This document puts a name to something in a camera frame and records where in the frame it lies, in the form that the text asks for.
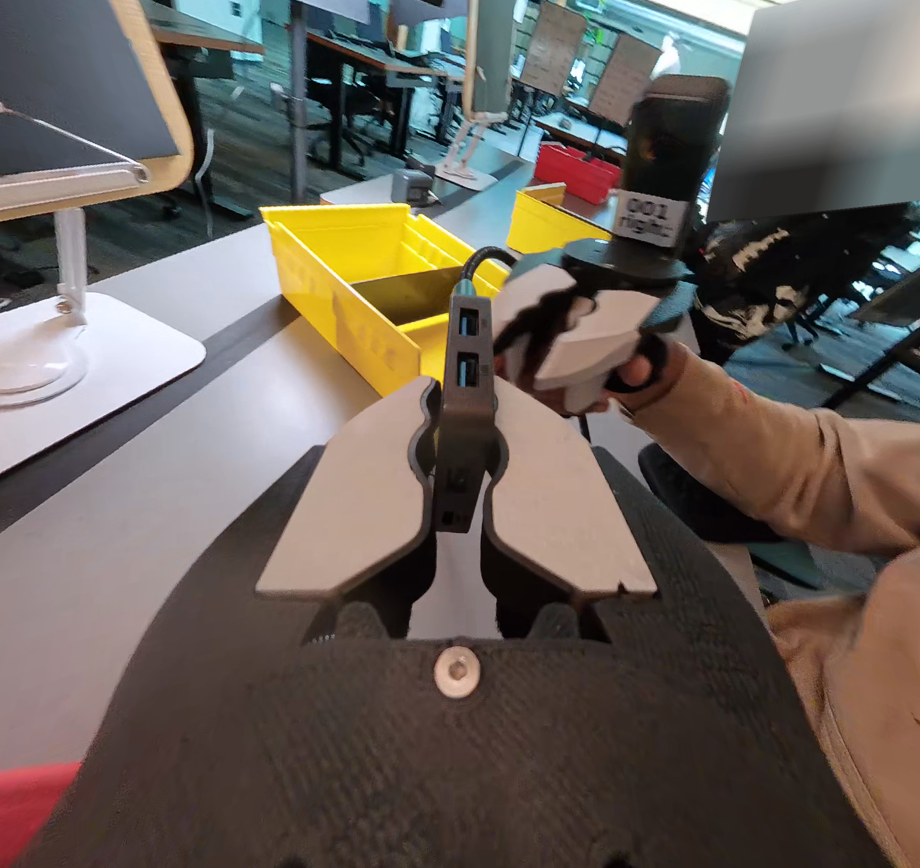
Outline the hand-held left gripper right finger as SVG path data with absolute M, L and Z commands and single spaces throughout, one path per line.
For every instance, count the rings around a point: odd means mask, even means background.
M 658 586 L 587 439 L 508 382 L 495 384 L 500 461 L 483 508 L 499 552 L 576 602 Z

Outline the yellow plastic bin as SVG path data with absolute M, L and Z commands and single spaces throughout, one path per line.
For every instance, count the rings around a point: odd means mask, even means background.
M 462 268 L 474 249 L 407 204 L 263 207 L 282 294 L 379 395 L 419 375 L 443 380 L 449 283 L 442 303 L 395 319 L 359 285 Z
M 563 182 L 529 184 L 516 192 L 506 247 L 520 255 L 563 248 L 572 241 L 613 237 L 616 199 L 600 205 L 570 195 Z

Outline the person in beige hoodie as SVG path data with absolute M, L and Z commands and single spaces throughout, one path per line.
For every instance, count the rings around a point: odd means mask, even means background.
M 864 595 L 765 611 L 811 729 L 851 805 L 895 866 L 919 865 L 919 554 Z

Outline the wooden top office desk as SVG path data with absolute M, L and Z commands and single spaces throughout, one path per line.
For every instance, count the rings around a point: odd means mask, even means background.
M 441 87 L 446 93 L 461 94 L 464 80 L 464 69 L 449 61 L 397 52 L 388 42 L 368 42 L 334 31 L 309 29 L 306 98 L 325 109 L 329 117 L 324 125 L 308 123 L 308 130 L 325 129 L 328 141 L 328 152 L 322 155 L 315 140 L 308 159 L 362 180 L 363 167 L 374 149 L 362 144 L 355 120 L 373 117 L 390 126 L 389 141 L 383 150 L 403 160 L 414 93 Z
M 193 143 L 190 182 L 204 210 L 209 237 L 212 237 L 214 211 L 236 220 L 249 219 L 252 212 L 214 193 L 211 168 L 215 129 L 204 125 L 195 80 L 234 80 L 232 53 L 260 57 L 265 48 L 257 41 L 205 23 L 165 4 L 154 0 L 139 1 L 190 126 Z

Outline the easel whiteboard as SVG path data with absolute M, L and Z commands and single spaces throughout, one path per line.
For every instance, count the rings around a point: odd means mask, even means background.
M 543 0 L 519 81 L 538 92 L 560 95 L 587 27 L 588 19 L 581 12 Z
M 661 49 L 621 33 L 588 103 L 591 115 L 627 126 L 633 107 L 642 97 L 661 56 Z

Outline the small grey box device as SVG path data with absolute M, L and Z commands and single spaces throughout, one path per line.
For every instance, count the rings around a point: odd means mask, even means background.
M 392 174 L 390 199 L 392 203 L 412 208 L 430 207 L 440 202 L 433 191 L 433 177 L 418 169 L 403 169 Z

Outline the black stand legs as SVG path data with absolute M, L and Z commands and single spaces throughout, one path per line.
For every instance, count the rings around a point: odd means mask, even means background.
M 919 294 L 917 291 L 907 292 L 903 289 L 898 292 L 892 287 L 871 299 L 867 305 L 855 310 L 852 318 L 857 322 L 905 327 L 910 330 L 855 377 L 847 376 L 828 365 L 821 365 L 819 368 L 825 375 L 844 383 L 821 404 L 826 409 L 837 409 L 864 391 L 881 395 L 882 391 L 875 384 L 895 366 L 903 366 L 916 374 L 919 373 Z

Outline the grey usb hub blue ports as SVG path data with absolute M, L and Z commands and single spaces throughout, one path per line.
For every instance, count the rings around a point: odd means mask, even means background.
M 515 263 L 499 247 L 478 249 L 462 267 L 450 299 L 433 484 L 439 532 L 470 529 L 496 442 L 491 300 L 474 284 L 477 269 L 489 260 Z

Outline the person's right forearm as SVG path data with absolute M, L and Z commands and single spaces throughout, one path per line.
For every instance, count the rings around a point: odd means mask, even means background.
M 918 550 L 919 427 L 776 402 L 669 343 L 633 424 L 699 483 L 778 534 L 894 558 Z

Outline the black bin divider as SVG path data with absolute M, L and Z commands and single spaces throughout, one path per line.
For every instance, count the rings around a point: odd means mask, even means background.
M 462 265 L 398 276 L 367 279 L 352 285 L 355 293 L 395 326 L 445 314 Z

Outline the red plastic bin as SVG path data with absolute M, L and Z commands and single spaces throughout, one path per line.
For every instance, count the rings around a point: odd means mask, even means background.
M 52 814 L 82 762 L 1 771 L 1 866 L 10 867 Z
M 539 147 L 534 178 L 542 184 L 564 184 L 569 195 L 601 205 L 619 189 L 622 170 L 611 162 L 589 157 L 584 150 L 545 141 Z

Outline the black board wooden edge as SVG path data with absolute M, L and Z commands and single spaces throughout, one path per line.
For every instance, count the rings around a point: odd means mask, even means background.
M 1 0 L 2 221 L 155 195 L 190 125 L 140 0 Z

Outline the white desk stand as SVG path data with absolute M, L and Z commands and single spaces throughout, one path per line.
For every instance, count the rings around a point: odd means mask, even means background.
M 88 290 L 92 196 L 125 196 L 153 175 L 141 161 L 2 104 L 2 114 L 101 153 L 100 163 L 2 176 L 2 217 L 52 213 L 56 294 L 2 313 L 1 471 L 22 466 L 194 368 L 205 346 L 122 300 Z

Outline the grey board on stand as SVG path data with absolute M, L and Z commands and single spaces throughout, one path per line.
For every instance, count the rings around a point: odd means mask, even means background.
M 508 117 L 517 1 L 468 0 L 463 122 L 434 172 L 443 181 L 473 192 L 497 182 L 492 174 L 473 168 L 471 160 L 487 130 Z

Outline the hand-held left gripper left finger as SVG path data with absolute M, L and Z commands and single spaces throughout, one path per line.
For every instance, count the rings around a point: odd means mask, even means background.
M 256 585 L 266 598 L 343 598 L 431 532 L 441 383 L 419 376 L 332 437 Z

